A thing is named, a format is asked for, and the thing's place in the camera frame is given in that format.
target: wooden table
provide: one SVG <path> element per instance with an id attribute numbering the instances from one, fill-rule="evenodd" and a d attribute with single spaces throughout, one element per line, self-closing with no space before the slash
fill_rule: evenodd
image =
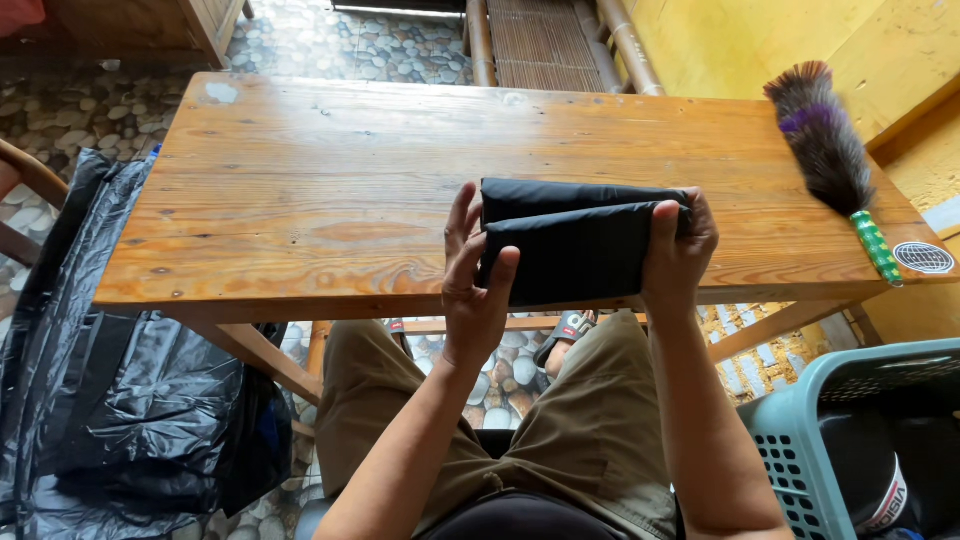
<path id="1" fill-rule="evenodd" d="M 798 301 L 714 359 L 888 288 L 804 190 L 766 102 L 201 73 L 95 302 L 162 309 L 316 403 L 318 378 L 249 323 L 441 314 L 447 212 L 483 177 L 702 186 L 721 240 L 700 302 Z M 877 168 L 874 183 L 891 246 L 943 245 Z"/>

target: black shirt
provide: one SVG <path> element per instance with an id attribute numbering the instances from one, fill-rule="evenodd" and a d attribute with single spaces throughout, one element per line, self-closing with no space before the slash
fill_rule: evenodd
<path id="1" fill-rule="evenodd" d="M 441 523 L 430 540 L 618 540 L 621 535 L 583 510 L 529 493 L 482 501 Z"/>

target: black garbage bag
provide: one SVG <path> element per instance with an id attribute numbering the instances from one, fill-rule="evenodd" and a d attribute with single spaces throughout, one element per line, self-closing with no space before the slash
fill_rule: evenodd
<path id="1" fill-rule="evenodd" d="M 477 284 L 486 287 L 500 250 L 516 246 L 512 307 L 639 294 L 654 207 L 680 204 L 677 236 L 692 218 L 677 189 L 485 178 L 481 194 L 487 247 Z"/>
<path id="2" fill-rule="evenodd" d="M 23 538 L 143 538 L 289 477 L 276 385 L 159 312 L 91 308 L 152 160 L 84 151 L 7 337 L 0 519 Z M 260 325 L 275 343 L 285 325 Z"/>

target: laundry basket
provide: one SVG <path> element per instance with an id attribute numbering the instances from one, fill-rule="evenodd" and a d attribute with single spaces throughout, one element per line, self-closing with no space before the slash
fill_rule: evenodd
<path id="1" fill-rule="evenodd" d="M 960 379 L 960 339 L 824 355 L 796 384 L 737 408 L 797 538 L 855 540 L 817 422 L 818 405 L 851 403 L 904 386 L 941 391 Z"/>

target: white circular sticker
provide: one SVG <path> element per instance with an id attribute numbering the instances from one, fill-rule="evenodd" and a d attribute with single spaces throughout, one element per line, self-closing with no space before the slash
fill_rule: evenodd
<path id="1" fill-rule="evenodd" d="M 894 248 L 894 257 L 903 266 L 924 274 L 946 274 L 954 263 L 950 253 L 924 242 L 903 242 Z"/>

